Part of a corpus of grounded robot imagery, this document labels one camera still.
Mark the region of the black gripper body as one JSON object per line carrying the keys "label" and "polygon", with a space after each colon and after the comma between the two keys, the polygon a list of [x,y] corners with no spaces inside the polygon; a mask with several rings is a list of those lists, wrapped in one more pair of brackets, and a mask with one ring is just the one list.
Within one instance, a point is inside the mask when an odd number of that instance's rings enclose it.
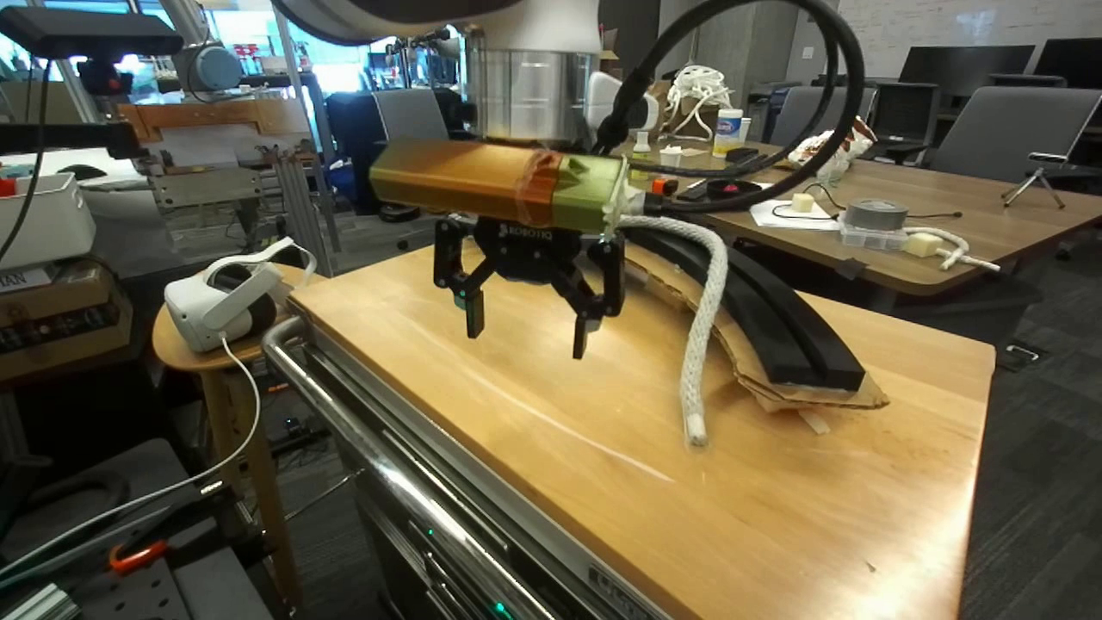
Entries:
{"label": "black gripper body", "polygon": [[582,261],[599,268],[605,290],[622,287],[622,245],[614,236],[485,218],[449,218],[434,222],[436,287],[481,287],[488,274],[566,281]]}

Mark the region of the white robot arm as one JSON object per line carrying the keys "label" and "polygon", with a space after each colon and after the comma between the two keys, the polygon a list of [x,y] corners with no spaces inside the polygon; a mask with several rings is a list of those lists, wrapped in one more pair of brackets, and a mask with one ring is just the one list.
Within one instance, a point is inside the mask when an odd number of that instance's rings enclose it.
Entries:
{"label": "white robot arm", "polygon": [[472,337],[485,328],[488,274],[549,281],[575,312],[582,357],[622,305],[617,221],[626,166],[571,150],[591,120],[588,78],[604,51],[599,0],[271,0],[332,43],[470,31],[466,86],[474,133],[386,138],[369,163],[378,200],[443,212],[434,281],[452,290]]}

